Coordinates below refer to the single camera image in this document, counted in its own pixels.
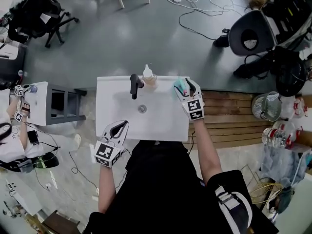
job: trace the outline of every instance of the wooden platform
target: wooden platform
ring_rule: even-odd
[[[261,143],[264,129],[272,122],[257,119],[251,110],[252,99],[256,95],[233,92],[203,91],[205,101],[205,123],[216,148],[246,146]],[[189,139],[184,146],[192,145],[194,126],[190,123]],[[197,149],[196,133],[193,134]]]

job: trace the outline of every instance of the person in white shirt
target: person in white shirt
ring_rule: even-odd
[[[81,137],[64,137],[60,135],[46,134],[36,129],[34,125],[27,123],[29,111],[21,110],[23,118],[20,125],[12,126],[11,118],[17,110],[19,98],[13,99],[6,111],[0,112],[0,161],[9,163],[16,159],[35,158],[45,155],[59,146],[60,150],[75,151],[79,148]],[[23,108],[31,110],[28,104],[24,103]],[[39,144],[33,145],[28,138],[29,131],[35,130],[38,135]]]

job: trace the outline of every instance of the metal basket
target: metal basket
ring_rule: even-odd
[[[252,101],[252,112],[256,118],[276,121],[282,108],[279,93],[272,91],[255,97]]]

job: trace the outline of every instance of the black shirt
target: black shirt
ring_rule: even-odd
[[[215,190],[240,192],[251,203],[240,171],[211,177],[204,187],[179,142],[140,141],[126,166],[127,176],[106,214],[92,213],[85,234],[122,228],[135,231],[205,229],[232,233]]]

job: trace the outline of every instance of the hand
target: hand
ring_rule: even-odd
[[[27,103],[23,103],[21,106],[21,113],[27,117],[29,115],[30,112],[30,106]]]

